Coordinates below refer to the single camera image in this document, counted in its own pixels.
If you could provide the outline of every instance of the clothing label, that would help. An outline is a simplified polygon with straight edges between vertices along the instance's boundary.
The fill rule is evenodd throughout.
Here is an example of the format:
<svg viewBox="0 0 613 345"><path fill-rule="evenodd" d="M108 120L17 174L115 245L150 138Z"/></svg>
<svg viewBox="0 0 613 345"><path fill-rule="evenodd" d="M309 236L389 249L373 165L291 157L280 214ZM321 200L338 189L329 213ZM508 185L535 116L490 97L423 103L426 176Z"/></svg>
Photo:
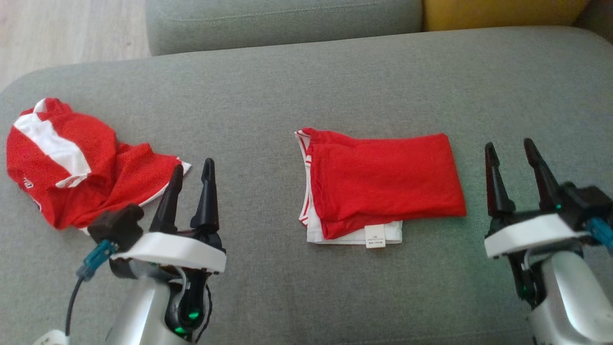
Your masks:
<svg viewBox="0 0 613 345"><path fill-rule="evenodd" d="M364 230L366 248L385 248L385 225L367 225Z"/></svg>

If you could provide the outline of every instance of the wooden floor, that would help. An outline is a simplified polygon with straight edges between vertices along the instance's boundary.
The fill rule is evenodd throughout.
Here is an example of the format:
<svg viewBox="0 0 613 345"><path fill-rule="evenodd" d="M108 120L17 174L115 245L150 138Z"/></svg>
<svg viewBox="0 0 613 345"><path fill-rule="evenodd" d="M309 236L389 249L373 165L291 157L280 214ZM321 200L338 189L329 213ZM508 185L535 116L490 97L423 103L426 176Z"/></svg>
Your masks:
<svg viewBox="0 0 613 345"><path fill-rule="evenodd" d="M0 0L0 90L37 69L149 55L145 0Z"/></svg>

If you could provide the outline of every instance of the red fabric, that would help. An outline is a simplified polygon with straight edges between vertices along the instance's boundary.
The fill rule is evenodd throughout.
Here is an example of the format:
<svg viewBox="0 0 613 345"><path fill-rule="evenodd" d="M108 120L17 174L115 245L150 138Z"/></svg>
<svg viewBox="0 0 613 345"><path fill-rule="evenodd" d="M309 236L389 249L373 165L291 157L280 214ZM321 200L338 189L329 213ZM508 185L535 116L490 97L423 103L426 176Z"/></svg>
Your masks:
<svg viewBox="0 0 613 345"><path fill-rule="evenodd" d="M47 98L44 104L44 111L34 112L32 108L20 115L37 116L40 121L34 118L25 130L15 125L11 128L7 139L7 171L57 229L70 225L84 228L104 211L144 203L165 188L174 167L181 164L175 156L153 153L149 144L131 146L118 142L109 126L92 116L73 112L58 99ZM25 134L33 128L37 129L28 132L30 136ZM43 133L42 128L52 128L57 134L55 139L73 142L85 156L91 172L78 185L69 187L76 177L57 161L77 164L74 155L66 153L62 157L59 153L60 158L58 155L53 158L39 146L42 141L38 144L33 141L31 136L36 132L45 141L44 146L54 146L49 139L50 132ZM56 186L66 179L69 181L66 186Z"/></svg>
<svg viewBox="0 0 613 345"><path fill-rule="evenodd" d="M353 139L304 128L311 136L311 189L324 238L397 220L466 216L445 134Z"/></svg>

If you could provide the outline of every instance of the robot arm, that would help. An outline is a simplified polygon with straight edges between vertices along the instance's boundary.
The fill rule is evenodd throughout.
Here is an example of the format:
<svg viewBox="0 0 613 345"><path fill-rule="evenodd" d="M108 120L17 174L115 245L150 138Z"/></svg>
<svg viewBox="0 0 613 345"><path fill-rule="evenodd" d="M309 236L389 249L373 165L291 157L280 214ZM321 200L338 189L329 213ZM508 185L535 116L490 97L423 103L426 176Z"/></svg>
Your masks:
<svg viewBox="0 0 613 345"><path fill-rule="evenodd" d="M207 158L202 173L202 193L188 231L175 226L177 199L183 184L183 167L177 165L162 195L149 232L138 221L144 213L136 205L102 214L88 228L105 250L113 273L135 279L132 291L110 329L105 343L112 345L186 345L195 343L211 316L208 278L224 272L226 250L218 222L215 166ZM91 277L98 265L89 271ZM204 299L208 298L208 308ZM34 345L68 345L67 332L54 330Z"/></svg>
<svg viewBox="0 0 613 345"><path fill-rule="evenodd" d="M613 306L582 258L584 245L613 255L613 201L594 186L558 185L532 140L524 146L541 197L539 210L526 212L516 212L496 151L485 147L487 256L508 258L517 295L532 308L535 344L613 344Z"/></svg>

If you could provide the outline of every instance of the sofa cushion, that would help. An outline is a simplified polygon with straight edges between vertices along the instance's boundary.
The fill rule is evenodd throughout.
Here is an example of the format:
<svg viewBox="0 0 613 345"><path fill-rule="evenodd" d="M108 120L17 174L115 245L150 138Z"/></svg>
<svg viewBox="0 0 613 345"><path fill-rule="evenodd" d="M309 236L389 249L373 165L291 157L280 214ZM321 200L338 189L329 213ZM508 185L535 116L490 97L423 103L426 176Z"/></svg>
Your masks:
<svg viewBox="0 0 613 345"><path fill-rule="evenodd" d="M153 55L415 33L421 0L148 0Z"/></svg>
<svg viewBox="0 0 613 345"><path fill-rule="evenodd" d="M559 181L613 195L613 47L576 28L406 34L158 56L35 72L0 95L5 133L45 96L99 117L128 143L193 163L177 214L196 210L215 159L226 272L210 280L203 344L528 344L530 308L506 260L488 260L483 149L493 141L518 209L538 207L522 146L531 137ZM304 167L293 131L355 138L444 132L468 206L462 219L405 222L383 250L307 244L297 216ZM57 232L0 177L0 343L63 327L74 271L94 247ZM145 207L148 228L156 203ZM613 296L613 260L586 259ZM106 336L131 282L107 266L84 284L71 338Z"/></svg>

